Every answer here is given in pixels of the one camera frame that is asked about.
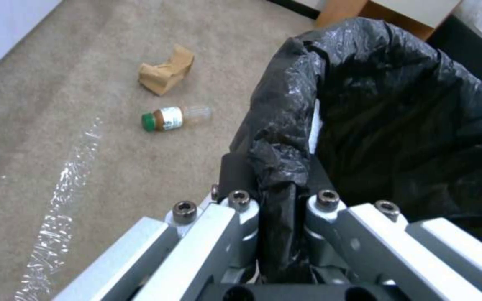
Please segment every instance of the wooden furniture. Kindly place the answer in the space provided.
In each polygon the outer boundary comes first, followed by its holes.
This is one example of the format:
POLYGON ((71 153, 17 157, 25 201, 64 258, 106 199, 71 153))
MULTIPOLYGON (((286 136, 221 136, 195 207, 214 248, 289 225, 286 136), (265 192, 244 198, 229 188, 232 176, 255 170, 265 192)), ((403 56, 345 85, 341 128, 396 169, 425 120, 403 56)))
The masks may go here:
POLYGON ((328 0, 317 27, 346 18, 383 19, 427 40, 461 0, 328 0))

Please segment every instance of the bottle label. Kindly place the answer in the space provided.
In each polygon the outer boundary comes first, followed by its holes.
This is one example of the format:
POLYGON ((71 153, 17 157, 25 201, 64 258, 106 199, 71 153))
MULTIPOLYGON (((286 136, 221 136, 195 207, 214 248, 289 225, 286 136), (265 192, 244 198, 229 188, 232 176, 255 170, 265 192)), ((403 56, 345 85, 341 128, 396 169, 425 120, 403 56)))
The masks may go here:
POLYGON ((163 130, 179 128, 183 124, 182 110, 178 107, 162 108, 163 130))

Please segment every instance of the plastic wrap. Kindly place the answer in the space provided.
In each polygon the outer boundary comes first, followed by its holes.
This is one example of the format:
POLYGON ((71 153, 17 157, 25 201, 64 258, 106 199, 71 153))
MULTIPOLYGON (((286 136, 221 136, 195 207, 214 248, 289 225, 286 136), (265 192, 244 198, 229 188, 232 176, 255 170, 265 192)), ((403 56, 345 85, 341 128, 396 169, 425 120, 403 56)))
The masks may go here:
POLYGON ((264 281, 311 281, 298 196, 316 99, 316 155, 348 205, 392 200, 482 239, 482 83, 400 28, 349 19, 283 44, 230 146, 256 172, 264 281))
POLYGON ((92 127, 82 133, 64 164, 15 300, 36 301, 52 297, 53 276, 65 265, 64 258, 72 240, 72 203, 80 199, 86 185, 98 148, 100 125, 101 120, 96 118, 92 127))

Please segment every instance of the plastic bag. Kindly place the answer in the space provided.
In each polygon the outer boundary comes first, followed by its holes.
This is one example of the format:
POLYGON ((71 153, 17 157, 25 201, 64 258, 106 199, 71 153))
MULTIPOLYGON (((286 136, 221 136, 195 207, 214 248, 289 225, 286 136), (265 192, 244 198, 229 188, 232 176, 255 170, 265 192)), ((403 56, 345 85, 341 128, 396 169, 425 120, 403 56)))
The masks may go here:
POLYGON ((264 281, 310 282, 298 196, 316 99, 316 154, 346 204, 392 200, 482 239, 482 83, 400 28, 348 19, 283 44, 230 146, 256 172, 264 281))

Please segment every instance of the hex socket screw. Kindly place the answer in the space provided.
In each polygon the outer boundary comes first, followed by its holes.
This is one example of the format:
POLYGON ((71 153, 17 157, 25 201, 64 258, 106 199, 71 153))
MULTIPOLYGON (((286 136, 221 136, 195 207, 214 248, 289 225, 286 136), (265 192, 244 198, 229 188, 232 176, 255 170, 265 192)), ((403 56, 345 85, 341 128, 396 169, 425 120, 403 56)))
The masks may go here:
POLYGON ((378 200, 375 202, 377 208, 382 214, 386 215, 391 221, 396 222, 400 215, 399 207, 387 200, 378 200))
POLYGON ((197 206, 191 201, 181 201, 172 207, 172 217, 176 223, 189 224, 197 217, 197 206))
POLYGON ((234 190, 228 194, 228 206, 237 212, 243 212, 249 208, 250 196, 245 190, 234 190))
POLYGON ((218 184, 211 185, 211 190, 209 191, 211 194, 211 200, 217 201, 218 200, 218 184))
POLYGON ((317 207, 325 212, 332 212, 338 208, 340 195, 334 190, 323 189, 317 193, 317 207))

